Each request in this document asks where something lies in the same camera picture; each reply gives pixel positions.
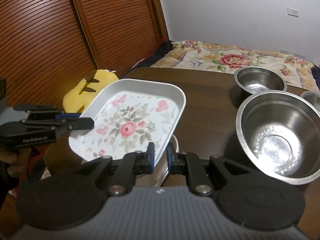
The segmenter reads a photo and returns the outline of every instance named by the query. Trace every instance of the white metal tray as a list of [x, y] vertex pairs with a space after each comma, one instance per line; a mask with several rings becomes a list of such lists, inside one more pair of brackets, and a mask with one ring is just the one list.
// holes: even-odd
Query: white metal tray
[[186, 96], [167, 83], [121, 79], [106, 86], [81, 117], [94, 120], [92, 130], [72, 131], [70, 148], [86, 161], [102, 155], [121, 159], [155, 144], [159, 162], [186, 105]]

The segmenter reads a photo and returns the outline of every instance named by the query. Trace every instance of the metal bowl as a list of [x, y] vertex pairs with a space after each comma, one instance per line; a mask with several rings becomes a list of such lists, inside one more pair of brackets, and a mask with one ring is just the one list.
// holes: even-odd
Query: metal bowl
[[320, 112], [320, 94], [313, 91], [305, 91], [301, 94], [301, 97], [312, 104], [318, 112]]
[[267, 90], [287, 90], [287, 83], [282, 77], [262, 67], [240, 68], [235, 72], [234, 78], [237, 85], [251, 95]]
[[320, 176], [320, 114], [303, 98], [270, 90], [239, 107], [236, 132], [250, 160], [265, 174], [293, 185]]

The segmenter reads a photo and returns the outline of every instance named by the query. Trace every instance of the round black pad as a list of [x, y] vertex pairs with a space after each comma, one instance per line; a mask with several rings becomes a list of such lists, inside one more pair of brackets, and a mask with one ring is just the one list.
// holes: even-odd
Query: round black pad
[[92, 218], [102, 200], [102, 193], [88, 177], [56, 175], [22, 189], [16, 208], [20, 218], [33, 227], [64, 229]]
[[218, 194], [218, 203], [231, 220], [259, 230], [277, 230], [296, 223], [305, 205], [295, 186], [259, 172], [228, 179]]

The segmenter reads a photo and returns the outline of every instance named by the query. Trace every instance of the yellow plush toy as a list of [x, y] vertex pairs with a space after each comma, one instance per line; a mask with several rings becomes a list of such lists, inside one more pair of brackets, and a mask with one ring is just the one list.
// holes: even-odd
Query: yellow plush toy
[[82, 113], [103, 88], [116, 80], [119, 80], [118, 77], [111, 71], [105, 69], [95, 71], [64, 96], [64, 111]]

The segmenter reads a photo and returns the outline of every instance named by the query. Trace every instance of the bowl rim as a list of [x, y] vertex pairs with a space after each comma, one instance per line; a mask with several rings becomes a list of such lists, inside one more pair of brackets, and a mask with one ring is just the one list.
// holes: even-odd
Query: bowl rim
[[318, 97], [320, 97], [320, 93], [319, 93], [319, 92], [310, 91], [310, 90], [304, 91], [304, 92], [301, 94], [300, 97], [302, 97], [303, 99], [305, 99], [304, 96], [309, 95], [309, 94], [317, 95]]
[[242, 124], [241, 124], [241, 118], [242, 118], [242, 114], [244, 111], [244, 108], [247, 106], [247, 104], [253, 100], [256, 97], [259, 97], [261, 95], [264, 94], [269, 94], [269, 93], [278, 93], [278, 94], [285, 94], [291, 97], [294, 97], [300, 101], [302, 101], [303, 103], [307, 104], [319, 117], [320, 119], [320, 113], [316, 110], [316, 108], [310, 104], [308, 101], [306, 101], [305, 99], [301, 98], [300, 96], [297, 96], [295, 94], [286, 92], [286, 91], [280, 91], [280, 90], [268, 90], [268, 91], [261, 91], [258, 93], [255, 93], [251, 96], [249, 96], [246, 100], [243, 101], [243, 103], [240, 105], [237, 114], [236, 114], [236, 133], [237, 133], [237, 137], [238, 140], [240, 142], [240, 145], [242, 147], [242, 149], [244, 150], [245, 154], [248, 156], [248, 158], [253, 162], [253, 164], [263, 173], [265, 173], [266, 175], [282, 180], [284, 182], [287, 182], [289, 184], [292, 185], [302, 185], [302, 184], [307, 184], [309, 182], [312, 182], [313, 180], [317, 179], [318, 177], [320, 177], [320, 169], [318, 169], [316, 172], [314, 172], [313, 174], [307, 176], [307, 177], [303, 177], [303, 178], [290, 178], [290, 177], [286, 177], [286, 176], [282, 176], [279, 175], [271, 170], [269, 170], [268, 168], [265, 168], [263, 165], [260, 164], [259, 160], [257, 159], [257, 157], [253, 154], [253, 152], [251, 151], [249, 145], [247, 144], [245, 138], [244, 138], [244, 134], [242, 132]]
[[243, 89], [244, 91], [248, 92], [249, 94], [254, 95], [254, 94], [256, 94], [256, 93], [252, 93], [252, 92], [248, 91], [248, 90], [239, 82], [239, 80], [238, 80], [238, 74], [239, 74], [239, 72], [241, 72], [243, 69], [247, 69], [247, 68], [263, 69], [263, 70], [267, 70], [267, 71], [269, 71], [269, 72], [272, 72], [272, 73], [276, 74], [276, 75], [282, 80], [282, 82], [283, 82], [283, 84], [284, 84], [284, 88], [283, 88], [282, 90], [278, 90], [278, 91], [287, 91], [287, 88], [288, 88], [287, 82], [286, 82], [286, 81], [284, 80], [284, 78], [283, 78], [282, 76], [280, 76], [278, 73], [273, 72], [273, 71], [270, 70], [270, 69], [267, 69], [267, 68], [264, 68], [264, 67], [260, 67], [260, 66], [247, 66], [247, 67], [239, 68], [239, 69], [234, 73], [233, 77], [234, 77], [234, 79], [235, 79], [236, 84], [237, 84], [241, 89]]

